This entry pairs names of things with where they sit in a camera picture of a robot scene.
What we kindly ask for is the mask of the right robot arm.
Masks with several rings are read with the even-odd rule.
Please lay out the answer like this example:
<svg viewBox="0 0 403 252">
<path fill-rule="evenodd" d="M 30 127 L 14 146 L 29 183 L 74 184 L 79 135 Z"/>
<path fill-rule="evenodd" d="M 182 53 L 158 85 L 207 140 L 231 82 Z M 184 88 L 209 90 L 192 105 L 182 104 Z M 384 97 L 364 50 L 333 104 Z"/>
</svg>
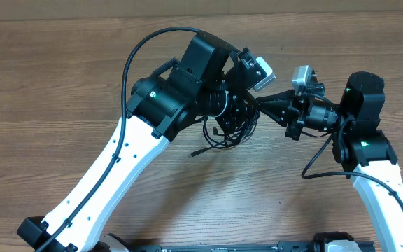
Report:
<svg viewBox="0 0 403 252">
<path fill-rule="evenodd" d="M 339 175 L 351 180 L 370 216 L 384 251 L 403 251 L 403 181 L 398 158 L 378 128 L 385 102 L 384 80 L 374 73 L 352 73 L 338 104 L 325 97 L 316 73 L 297 70 L 293 88 L 257 98 L 261 112 L 298 140 L 305 128 L 324 132 Z"/>
</svg>

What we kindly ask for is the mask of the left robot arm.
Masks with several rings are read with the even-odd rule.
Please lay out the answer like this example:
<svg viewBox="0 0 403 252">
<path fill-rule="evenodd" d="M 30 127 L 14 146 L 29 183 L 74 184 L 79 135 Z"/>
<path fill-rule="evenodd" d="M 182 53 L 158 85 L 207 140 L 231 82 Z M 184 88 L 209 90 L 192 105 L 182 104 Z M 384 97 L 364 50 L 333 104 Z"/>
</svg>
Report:
<svg viewBox="0 0 403 252">
<path fill-rule="evenodd" d="M 248 49 L 196 29 L 181 59 L 172 59 L 122 90 L 122 115 L 111 140 L 76 187 L 43 217 L 28 217 L 18 235 L 36 251 L 127 251 L 103 229 L 139 174 L 186 127 L 208 117 L 240 142 L 252 111 L 249 90 L 274 79 Z"/>
</svg>

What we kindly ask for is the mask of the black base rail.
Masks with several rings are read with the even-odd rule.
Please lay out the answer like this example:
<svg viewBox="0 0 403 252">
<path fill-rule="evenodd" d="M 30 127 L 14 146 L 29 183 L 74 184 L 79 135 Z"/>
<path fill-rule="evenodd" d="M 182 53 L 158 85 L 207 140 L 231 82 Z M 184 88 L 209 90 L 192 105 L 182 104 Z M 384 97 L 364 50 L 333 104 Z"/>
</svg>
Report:
<svg viewBox="0 0 403 252">
<path fill-rule="evenodd" d="M 309 252 L 309 241 L 280 241 L 277 244 L 239 244 L 208 246 L 129 245 L 133 252 Z"/>
</svg>

